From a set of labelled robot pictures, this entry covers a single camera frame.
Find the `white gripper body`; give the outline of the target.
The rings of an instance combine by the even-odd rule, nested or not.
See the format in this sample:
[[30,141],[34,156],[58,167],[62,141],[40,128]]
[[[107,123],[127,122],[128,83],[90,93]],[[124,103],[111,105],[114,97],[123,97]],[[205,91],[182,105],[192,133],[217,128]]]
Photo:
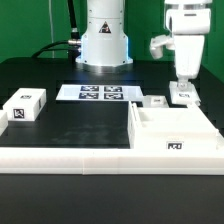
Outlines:
[[173,39],[177,86],[180,90],[186,90],[188,80],[195,79],[199,73],[210,19],[209,8],[166,11],[166,28]]

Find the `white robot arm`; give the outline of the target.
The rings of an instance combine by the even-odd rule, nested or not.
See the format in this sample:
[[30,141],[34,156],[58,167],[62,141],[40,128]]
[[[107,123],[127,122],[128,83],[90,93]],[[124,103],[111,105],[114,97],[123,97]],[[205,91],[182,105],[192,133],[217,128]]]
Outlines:
[[[185,90],[197,77],[205,35],[210,32],[213,0],[164,0],[167,35],[150,41],[153,58],[165,48],[175,52],[177,88]],[[131,64],[128,37],[123,31],[125,0],[87,0],[87,30],[81,37],[81,55],[76,60],[89,68]]]

